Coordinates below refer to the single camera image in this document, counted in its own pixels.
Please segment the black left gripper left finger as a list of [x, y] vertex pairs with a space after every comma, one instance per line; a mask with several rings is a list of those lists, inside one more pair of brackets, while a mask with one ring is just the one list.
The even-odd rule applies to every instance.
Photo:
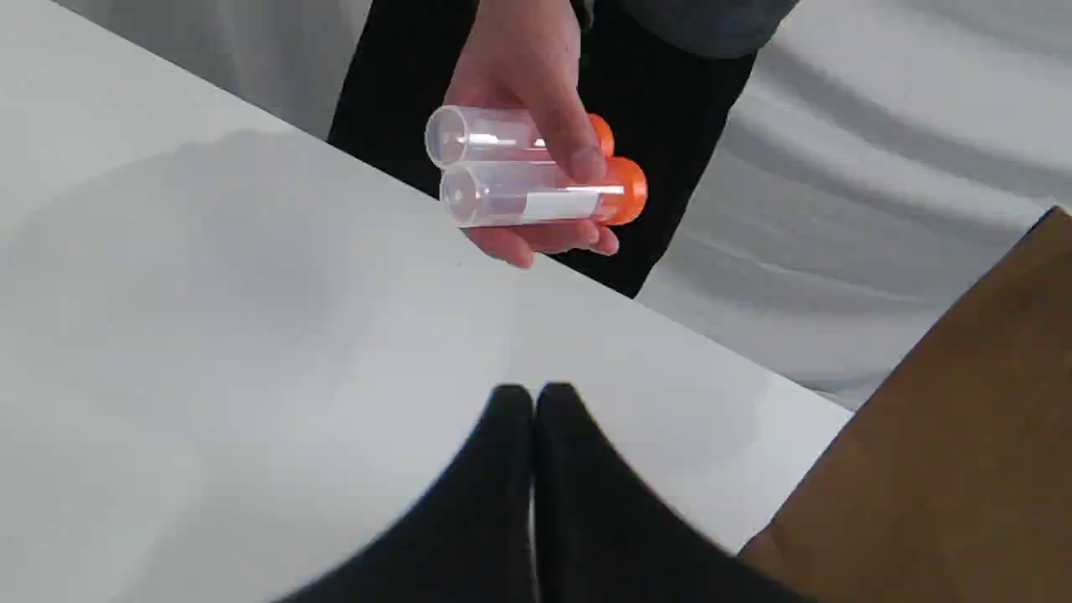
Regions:
[[493, 389], [466, 443], [417, 503], [287, 600], [533, 602], [532, 423], [527, 389]]

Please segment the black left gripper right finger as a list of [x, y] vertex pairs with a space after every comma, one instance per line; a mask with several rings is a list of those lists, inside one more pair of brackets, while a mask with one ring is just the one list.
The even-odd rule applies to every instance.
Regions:
[[536, 571], [544, 602], [801, 602], [682, 520], [567, 383], [533, 418]]

